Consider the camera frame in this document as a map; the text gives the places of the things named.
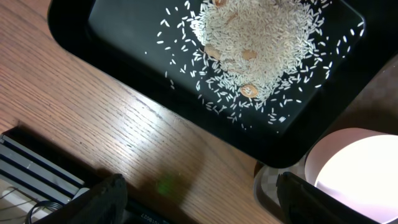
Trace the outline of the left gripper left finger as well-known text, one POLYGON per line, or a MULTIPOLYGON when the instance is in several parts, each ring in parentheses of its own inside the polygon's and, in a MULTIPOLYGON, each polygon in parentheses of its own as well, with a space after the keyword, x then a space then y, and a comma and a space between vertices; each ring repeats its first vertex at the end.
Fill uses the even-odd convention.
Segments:
POLYGON ((126 205, 126 181, 114 174, 37 223, 120 224, 126 205))

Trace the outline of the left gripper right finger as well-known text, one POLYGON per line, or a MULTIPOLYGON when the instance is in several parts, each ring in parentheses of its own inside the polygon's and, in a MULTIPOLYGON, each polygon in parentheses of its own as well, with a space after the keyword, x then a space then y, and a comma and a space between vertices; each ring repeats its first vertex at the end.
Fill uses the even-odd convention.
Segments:
POLYGON ((277 197, 289 224, 377 224, 291 172, 280 174, 277 197))

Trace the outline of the pink bowl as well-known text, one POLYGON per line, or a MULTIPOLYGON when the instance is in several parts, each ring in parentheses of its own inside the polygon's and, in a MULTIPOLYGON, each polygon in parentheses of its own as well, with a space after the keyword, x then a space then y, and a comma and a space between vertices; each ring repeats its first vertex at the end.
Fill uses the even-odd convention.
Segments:
POLYGON ((397 221, 397 136, 346 128, 319 140, 305 161, 306 181, 378 222, 397 221))

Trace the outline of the rice leftovers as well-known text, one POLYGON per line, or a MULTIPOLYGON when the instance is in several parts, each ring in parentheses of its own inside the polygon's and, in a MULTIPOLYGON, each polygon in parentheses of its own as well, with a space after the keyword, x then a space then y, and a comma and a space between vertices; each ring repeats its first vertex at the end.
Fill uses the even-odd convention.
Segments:
POLYGON ((155 22, 153 50, 176 89, 243 129, 283 128, 362 38, 366 22, 342 1, 185 1, 155 22))

